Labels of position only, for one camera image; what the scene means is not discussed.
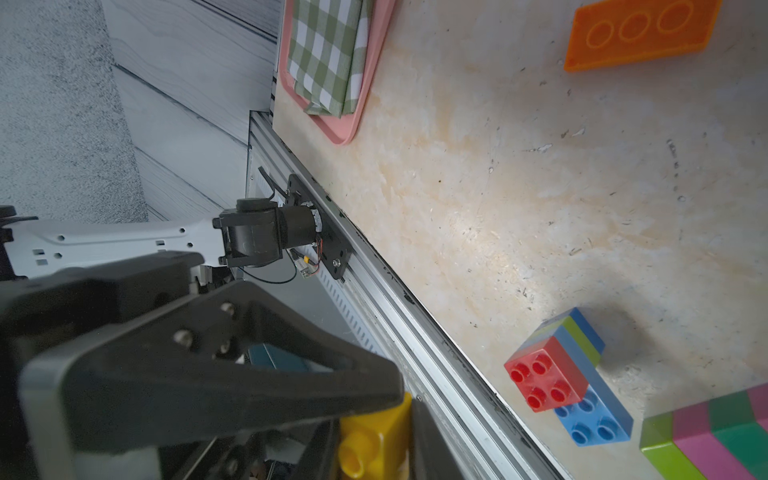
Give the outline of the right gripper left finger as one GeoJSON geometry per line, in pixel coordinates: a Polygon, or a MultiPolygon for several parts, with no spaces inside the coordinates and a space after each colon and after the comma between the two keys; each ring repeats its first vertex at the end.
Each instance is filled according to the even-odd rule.
{"type": "Polygon", "coordinates": [[[337,449],[341,429],[338,420],[321,423],[315,429],[298,464],[293,469],[291,480],[337,480],[340,466],[337,449]]]}

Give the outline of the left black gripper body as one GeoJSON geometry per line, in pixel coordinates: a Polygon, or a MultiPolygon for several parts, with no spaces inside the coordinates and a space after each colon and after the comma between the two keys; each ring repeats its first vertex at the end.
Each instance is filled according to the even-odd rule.
{"type": "Polygon", "coordinates": [[[1,477],[34,478],[18,399],[24,366],[45,350],[189,294],[199,253],[158,252],[1,283],[1,477]]]}

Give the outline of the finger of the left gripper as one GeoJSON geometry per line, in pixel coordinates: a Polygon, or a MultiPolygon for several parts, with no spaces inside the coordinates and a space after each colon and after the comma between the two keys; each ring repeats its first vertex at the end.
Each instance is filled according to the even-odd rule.
{"type": "Polygon", "coordinates": [[[248,282],[188,294],[31,359],[18,378],[36,479],[243,477],[261,432],[399,404],[389,360],[248,282]]]}

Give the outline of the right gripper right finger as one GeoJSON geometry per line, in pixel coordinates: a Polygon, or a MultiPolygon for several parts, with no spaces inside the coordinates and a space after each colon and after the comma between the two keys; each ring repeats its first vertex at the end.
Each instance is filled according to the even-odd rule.
{"type": "Polygon", "coordinates": [[[409,478],[415,480],[461,480],[464,478],[428,406],[418,399],[411,404],[409,478]]]}

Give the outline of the yellow lego brick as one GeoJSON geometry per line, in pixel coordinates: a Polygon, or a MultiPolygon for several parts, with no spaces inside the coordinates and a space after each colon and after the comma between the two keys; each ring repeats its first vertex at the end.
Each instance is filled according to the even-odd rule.
{"type": "Polygon", "coordinates": [[[342,479],[405,479],[412,396],[387,410],[340,420],[337,459],[342,479]]]}

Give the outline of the red lego brick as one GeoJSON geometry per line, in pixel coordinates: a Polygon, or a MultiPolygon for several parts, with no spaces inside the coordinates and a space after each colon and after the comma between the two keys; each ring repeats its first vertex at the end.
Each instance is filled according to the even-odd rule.
{"type": "Polygon", "coordinates": [[[533,412],[580,402],[588,381],[554,337],[518,349],[504,368],[533,412]]]}

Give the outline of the long blue lego brick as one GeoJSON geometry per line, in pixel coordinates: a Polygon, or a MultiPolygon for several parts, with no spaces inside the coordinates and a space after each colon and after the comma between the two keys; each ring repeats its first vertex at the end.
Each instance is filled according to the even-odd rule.
{"type": "Polygon", "coordinates": [[[561,422],[566,433],[579,447],[589,447],[628,441],[633,418],[607,386],[570,334],[563,328],[553,335],[581,370],[589,385],[583,399],[571,405],[547,410],[561,422]]]}

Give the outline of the lime green lego brick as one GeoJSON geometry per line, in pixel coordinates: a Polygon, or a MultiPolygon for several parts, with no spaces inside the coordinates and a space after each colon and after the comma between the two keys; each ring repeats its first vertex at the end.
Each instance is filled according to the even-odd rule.
{"type": "Polygon", "coordinates": [[[674,443],[671,412],[645,418],[642,423],[640,451],[667,480],[704,480],[705,477],[674,443]]]}

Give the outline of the magenta lego brick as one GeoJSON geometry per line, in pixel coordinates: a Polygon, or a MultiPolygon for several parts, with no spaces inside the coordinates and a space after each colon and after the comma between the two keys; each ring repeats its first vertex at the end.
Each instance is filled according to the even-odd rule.
{"type": "MultiPolygon", "coordinates": [[[[767,431],[767,386],[748,393],[758,423],[767,431]]],[[[674,443],[707,479],[755,479],[710,430],[708,402],[673,413],[674,443]]]]}

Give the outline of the orange long lego brick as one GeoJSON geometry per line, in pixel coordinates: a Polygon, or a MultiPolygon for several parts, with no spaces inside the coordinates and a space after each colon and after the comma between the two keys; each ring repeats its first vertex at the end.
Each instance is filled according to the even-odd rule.
{"type": "Polygon", "coordinates": [[[613,0],[578,8],[564,60],[587,71],[693,53],[713,33],[718,0],[613,0]]]}

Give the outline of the small blue lego brick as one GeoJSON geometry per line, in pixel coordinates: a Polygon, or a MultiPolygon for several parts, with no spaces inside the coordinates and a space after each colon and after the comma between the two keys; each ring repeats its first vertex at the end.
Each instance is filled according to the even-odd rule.
{"type": "Polygon", "coordinates": [[[550,335],[552,331],[564,328],[581,350],[597,364],[605,350],[605,342],[578,308],[571,308],[542,323],[539,335],[550,335]]]}

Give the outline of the dark green lego brick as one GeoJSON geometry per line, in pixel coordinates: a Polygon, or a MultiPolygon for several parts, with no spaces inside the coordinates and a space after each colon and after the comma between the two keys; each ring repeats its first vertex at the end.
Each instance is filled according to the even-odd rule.
{"type": "Polygon", "coordinates": [[[740,391],[708,402],[710,430],[755,478],[767,478],[767,431],[758,423],[750,397],[740,391]]]}

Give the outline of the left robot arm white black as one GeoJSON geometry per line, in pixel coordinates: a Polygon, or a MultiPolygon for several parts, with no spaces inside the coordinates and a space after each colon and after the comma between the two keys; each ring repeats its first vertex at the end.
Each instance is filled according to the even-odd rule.
{"type": "Polygon", "coordinates": [[[319,244],[306,205],[241,199],[199,220],[1,219],[1,475],[244,479],[266,433],[310,425],[297,479],[336,479],[344,417],[399,405],[397,366],[262,287],[198,293],[198,267],[319,244]]]}

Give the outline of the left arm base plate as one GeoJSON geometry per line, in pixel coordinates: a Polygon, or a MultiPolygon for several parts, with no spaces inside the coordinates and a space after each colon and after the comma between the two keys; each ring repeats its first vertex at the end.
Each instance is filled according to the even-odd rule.
{"type": "Polygon", "coordinates": [[[331,209],[331,201],[318,196],[295,173],[288,177],[287,194],[287,206],[308,209],[312,216],[312,240],[290,249],[292,254],[296,254],[307,265],[304,275],[312,276],[324,270],[334,280],[343,281],[354,250],[339,223],[341,217],[331,209]]]}

